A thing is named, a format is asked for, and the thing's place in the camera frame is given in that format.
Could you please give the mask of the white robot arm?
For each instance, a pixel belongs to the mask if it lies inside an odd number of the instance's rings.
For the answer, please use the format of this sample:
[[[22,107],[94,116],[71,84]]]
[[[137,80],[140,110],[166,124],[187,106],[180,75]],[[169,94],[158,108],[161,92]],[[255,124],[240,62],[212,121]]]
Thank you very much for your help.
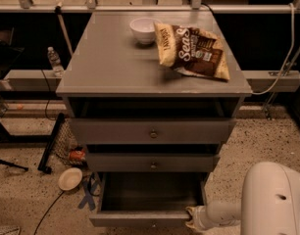
[[[260,162],[247,171],[241,201],[188,207],[186,226],[202,233],[239,225],[240,235],[300,235],[300,173]]]

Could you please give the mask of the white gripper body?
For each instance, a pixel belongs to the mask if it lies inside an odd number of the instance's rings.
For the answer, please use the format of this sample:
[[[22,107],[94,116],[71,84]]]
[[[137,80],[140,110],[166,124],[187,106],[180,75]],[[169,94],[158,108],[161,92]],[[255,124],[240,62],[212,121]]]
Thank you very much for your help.
[[[186,207],[190,218],[185,225],[194,231],[207,231],[214,228],[214,222],[207,216],[205,206]]]

